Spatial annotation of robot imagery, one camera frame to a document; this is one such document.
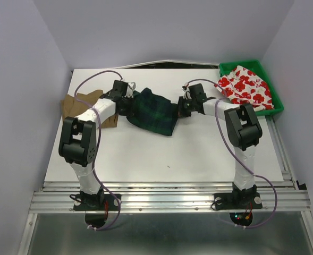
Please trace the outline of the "dark green plaid skirt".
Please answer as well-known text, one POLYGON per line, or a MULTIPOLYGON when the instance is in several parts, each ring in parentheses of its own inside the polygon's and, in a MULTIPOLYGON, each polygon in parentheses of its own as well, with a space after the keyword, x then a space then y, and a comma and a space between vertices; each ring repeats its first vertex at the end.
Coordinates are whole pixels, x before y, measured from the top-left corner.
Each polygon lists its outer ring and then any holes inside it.
POLYGON ((178 106, 144 88, 134 92, 132 114, 126 119, 141 129, 169 137, 177 123, 178 106))

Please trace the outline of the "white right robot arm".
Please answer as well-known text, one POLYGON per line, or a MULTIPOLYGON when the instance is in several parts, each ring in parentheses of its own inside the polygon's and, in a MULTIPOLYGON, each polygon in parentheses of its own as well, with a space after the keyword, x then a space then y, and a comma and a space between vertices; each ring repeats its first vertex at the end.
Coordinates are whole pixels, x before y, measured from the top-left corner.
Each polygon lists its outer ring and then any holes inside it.
POLYGON ((190 117, 192 112, 213 116, 228 151, 235 159, 235 175, 232 192, 218 195, 217 204, 243 207, 257 196, 254 161, 256 146, 263 135, 262 128, 252 105, 237 105, 224 99, 207 97, 201 83, 184 85, 184 95, 179 97, 181 117, 190 117))

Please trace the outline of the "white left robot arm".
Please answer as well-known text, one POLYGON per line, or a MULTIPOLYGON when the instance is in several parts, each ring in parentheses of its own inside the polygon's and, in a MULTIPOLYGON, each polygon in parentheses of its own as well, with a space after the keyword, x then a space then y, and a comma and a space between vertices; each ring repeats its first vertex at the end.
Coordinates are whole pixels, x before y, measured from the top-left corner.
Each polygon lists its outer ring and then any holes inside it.
POLYGON ((131 113, 136 84, 115 80, 112 89, 76 117, 63 121, 59 155, 73 168, 80 184, 80 193, 72 199, 77 206, 99 209, 104 205, 104 188, 98 181, 94 162, 98 151, 100 128, 109 117, 131 113))

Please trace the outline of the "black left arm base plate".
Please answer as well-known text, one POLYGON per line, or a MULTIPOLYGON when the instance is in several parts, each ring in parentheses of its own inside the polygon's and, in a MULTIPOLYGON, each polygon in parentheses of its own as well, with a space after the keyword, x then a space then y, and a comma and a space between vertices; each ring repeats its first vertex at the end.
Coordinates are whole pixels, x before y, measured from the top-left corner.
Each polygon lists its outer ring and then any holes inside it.
POLYGON ((118 211, 119 204, 114 199, 114 197, 108 193, 104 193, 104 195, 100 199, 88 199, 86 201, 81 200, 80 194, 72 194, 76 200, 74 200, 73 210, 74 211, 102 211, 105 209, 108 211, 118 211))

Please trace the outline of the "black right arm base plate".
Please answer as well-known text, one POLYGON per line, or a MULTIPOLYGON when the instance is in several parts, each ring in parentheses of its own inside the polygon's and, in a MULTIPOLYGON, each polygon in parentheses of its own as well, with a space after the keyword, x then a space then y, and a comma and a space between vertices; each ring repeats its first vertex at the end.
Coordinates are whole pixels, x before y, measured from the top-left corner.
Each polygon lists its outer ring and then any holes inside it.
POLYGON ((262 209, 263 204, 259 193, 251 195, 237 195, 231 193, 214 193, 214 200, 211 204, 213 210, 246 210, 262 209))

